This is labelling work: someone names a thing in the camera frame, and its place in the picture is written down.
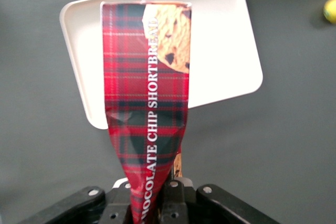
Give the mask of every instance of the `red tartan bag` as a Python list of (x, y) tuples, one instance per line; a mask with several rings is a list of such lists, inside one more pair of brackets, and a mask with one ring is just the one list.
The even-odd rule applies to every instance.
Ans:
[(151, 223), (186, 127), (191, 7), (103, 3), (101, 21), (109, 135), (131, 184), (134, 224)]

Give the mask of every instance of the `chocolate chip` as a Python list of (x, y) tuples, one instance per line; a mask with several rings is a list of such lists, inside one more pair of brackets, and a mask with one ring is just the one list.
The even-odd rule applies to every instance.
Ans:
[(167, 54), (165, 58), (168, 61), (169, 65), (171, 65), (173, 63), (173, 60), (174, 60), (174, 54), (173, 53)]
[(182, 13), (183, 13), (187, 18), (191, 18), (191, 10), (183, 10)]

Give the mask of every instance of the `bolt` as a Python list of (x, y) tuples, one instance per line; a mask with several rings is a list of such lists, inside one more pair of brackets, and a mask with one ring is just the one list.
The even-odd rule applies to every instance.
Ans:
[(171, 182), (169, 183), (169, 185), (170, 185), (171, 187), (177, 187), (177, 186), (178, 186), (178, 182), (176, 182), (176, 181), (171, 181)]
[(97, 189), (93, 189), (93, 190), (89, 191), (89, 196), (94, 196), (94, 195), (96, 195), (97, 193), (99, 193), (99, 190), (97, 190)]
[(211, 189), (210, 187), (208, 187), (208, 186), (203, 187), (203, 191), (204, 191), (206, 194), (210, 194), (210, 193), (212, 193), (212, 189)]

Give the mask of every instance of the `shortbread bag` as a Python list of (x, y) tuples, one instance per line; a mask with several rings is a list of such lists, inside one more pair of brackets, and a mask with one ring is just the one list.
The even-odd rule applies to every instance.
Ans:
[(186, 127), (191, 7), (102, 3), (101, 22), (109, 135), (131, 184), (133, 222), (152, 223)]

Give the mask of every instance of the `cookie image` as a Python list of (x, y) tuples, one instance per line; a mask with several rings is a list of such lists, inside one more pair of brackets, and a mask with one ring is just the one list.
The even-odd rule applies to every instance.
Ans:
[(171, 69), (189, 73), (191, 8), (175, 4), (147, 4), (143, 14), (145, 37), (148, 39), (148, 20), (158, 20), (157, 58)]

